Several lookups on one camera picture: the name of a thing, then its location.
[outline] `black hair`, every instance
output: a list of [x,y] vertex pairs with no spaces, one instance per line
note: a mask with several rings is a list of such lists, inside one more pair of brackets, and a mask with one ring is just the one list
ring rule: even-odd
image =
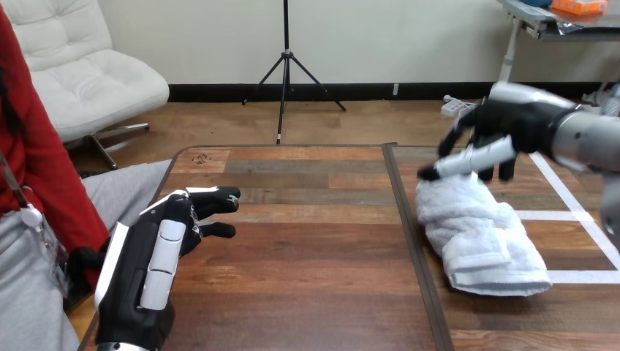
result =
[[0,100],[2,103],[2,115],[9,132],[13,135],[24,133],[26,126],[9,100],[9,89],[4,81],[4,69],[2,67],[0,67]]

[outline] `gray pants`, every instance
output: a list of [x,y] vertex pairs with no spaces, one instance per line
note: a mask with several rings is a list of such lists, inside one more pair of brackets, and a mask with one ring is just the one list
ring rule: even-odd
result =
[[[124,168],[84,180],[109,229],[132,225],[153,197],[169,161]],[[62,310],[34,235],[19,213],[0,217],[0,349],[75,351],[79,340]]]

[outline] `metal table frame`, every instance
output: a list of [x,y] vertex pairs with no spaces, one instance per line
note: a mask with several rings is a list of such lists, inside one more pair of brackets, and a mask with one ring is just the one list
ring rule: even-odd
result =
[[558,34],[550,28],[556,19],[546,10],[526,5],[518,0],[497,0],[507,11],[507,19],[513,24],[510,35],[508,50],[502,63],[502,71],[499,73],[499,81],[508,81],[513,70],[517,40],[521,30],[530,37],[548,42],[617,42],[620,41],[620,33],[587,33],[587,34]]

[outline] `table leg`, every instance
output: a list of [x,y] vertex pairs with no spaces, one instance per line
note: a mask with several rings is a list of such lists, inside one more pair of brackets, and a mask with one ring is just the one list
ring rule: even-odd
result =
[[510,42],[508,43],[508,51],[504,56],[504,62],[502,63],[502,71],[499,73],[499,81],[507,82],[510,79],[510,73],[513,70],[513,63],[515,61],[515,50],[517,48],[517,39],[519,32],[523,26],[523,21],[513,19],[513,32],[510,35]]

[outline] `prosthetic hand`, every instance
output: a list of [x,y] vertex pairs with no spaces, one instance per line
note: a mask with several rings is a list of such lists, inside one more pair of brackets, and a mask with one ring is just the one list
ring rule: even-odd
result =
[[169,301],[179,257],[213,235],[235,228],[200,222],[236,212],[238,188],[187,188],[154,203],[131,227],[117,223],[95,291],[98,351],[159,351],[175,316]]
[[[449,155],[470,127],[470,145]],[[455,122],[439,146],[441,159],[417,175],[434,181],[482,171],[487,175],[484,179],[500,164],[500,178],[510,180],[521,152],[540,152],[565,167],[600,173],[605,181],[600,209],[603,227],[616,248],[620,247],[620,118],[588,113],[546,91],[495,84],[482,105]]]

